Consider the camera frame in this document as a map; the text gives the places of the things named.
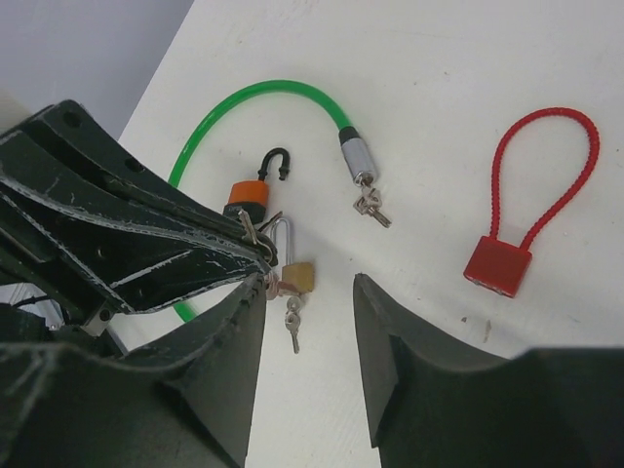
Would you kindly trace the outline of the brass padlock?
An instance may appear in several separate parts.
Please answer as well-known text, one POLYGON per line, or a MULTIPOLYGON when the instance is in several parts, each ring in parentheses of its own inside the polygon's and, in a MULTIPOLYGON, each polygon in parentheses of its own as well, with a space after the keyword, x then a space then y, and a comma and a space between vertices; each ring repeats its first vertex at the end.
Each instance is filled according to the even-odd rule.
POLYGON ((285 264, 282 266, 278 287, 285 293, 307 294, 315 289, 315 265, 309 261, 296 261, 294 258, 294 230, 293 224, 286 216, 281 215, 271 227, 270 237, 277 243, 277 231, 284 227, 285 264))

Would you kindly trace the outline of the black-headed key pair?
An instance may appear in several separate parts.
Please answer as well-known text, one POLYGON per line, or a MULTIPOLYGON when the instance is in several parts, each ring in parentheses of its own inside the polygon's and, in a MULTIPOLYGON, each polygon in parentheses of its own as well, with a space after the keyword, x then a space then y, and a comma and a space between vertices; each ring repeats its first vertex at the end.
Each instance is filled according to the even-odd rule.
POLYGON ((259 228, 258 231, 261 233, 267 232, 283 215, 282 211, 278 211, 275 213, 270 219, 264 222, 259 228))

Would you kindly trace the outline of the small silver keys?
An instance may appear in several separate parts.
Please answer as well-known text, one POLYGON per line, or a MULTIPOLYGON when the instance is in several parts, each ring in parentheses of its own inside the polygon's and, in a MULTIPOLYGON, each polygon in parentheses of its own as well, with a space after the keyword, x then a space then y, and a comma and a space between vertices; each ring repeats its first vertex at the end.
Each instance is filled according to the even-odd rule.
POLYGON ((285 326, 292 338, 292 349, 295 354, 299 353, 298 331, 301 324, 300 310, 303 300, 299 296, 291 296, 287 301, 285 326))
POLYGON ((259 226, 254 225, 250 214, 244 209, 239 210, 238 217, 245 230, 242 240, 246 244, 257 249, 264 248, 270 250, 273 247, 272 241, 265 234, 269 227, 269 222, 264 222, 259 226))

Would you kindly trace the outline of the orange black padlock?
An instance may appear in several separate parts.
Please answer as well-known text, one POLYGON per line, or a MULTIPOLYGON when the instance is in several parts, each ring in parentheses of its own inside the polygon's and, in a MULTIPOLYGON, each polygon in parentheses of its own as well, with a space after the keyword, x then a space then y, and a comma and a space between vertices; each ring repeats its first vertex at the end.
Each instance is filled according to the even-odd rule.
POLYGON ((283 147, 275 147, 269 150, 262 159, 257 171, 257 179, 243 180, 232 185, 229 198, 223 207, 222 214, 237 218, 240 210, 244 210, 251 218, 253 224, 262 222, 266 216, 269 202, 269 176, 270 164, 277 156, 281 157, 278 168, 279 180, 285 181, 291 171, 291 154, 283 147))

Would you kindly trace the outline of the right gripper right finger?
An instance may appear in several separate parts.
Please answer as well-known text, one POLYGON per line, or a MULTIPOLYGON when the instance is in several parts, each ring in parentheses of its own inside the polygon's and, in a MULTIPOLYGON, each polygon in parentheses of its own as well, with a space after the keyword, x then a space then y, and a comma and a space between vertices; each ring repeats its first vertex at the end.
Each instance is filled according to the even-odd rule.
POLYGON ((505 359, 353 282, 370 442, 385 467, 619 467, 623 352, 534 348, 505 359))

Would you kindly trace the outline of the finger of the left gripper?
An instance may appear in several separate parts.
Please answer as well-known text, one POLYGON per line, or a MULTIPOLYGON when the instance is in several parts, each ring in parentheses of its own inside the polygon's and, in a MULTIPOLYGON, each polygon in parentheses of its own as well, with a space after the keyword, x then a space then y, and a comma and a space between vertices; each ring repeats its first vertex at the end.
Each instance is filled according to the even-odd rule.
POLYGON ((4 179, 1 282, 31 283, 72 315, 134 315, 269 271, 266 236, 192 204, 4 179))
POLYGON ((27 199, 92 225, 277 263, 274 244, 270 250, 246 244, 239 220, 155 175, 72 99, 2 127, 1 180, 27 199))

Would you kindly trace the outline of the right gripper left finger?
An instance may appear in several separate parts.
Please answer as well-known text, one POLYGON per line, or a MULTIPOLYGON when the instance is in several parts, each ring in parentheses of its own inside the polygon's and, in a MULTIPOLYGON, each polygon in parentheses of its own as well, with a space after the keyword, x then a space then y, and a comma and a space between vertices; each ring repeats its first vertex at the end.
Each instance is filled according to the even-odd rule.
POLYGON ((5 467, 242 467, 266 312, 261 276, 118 359, 1 308, 5 467))

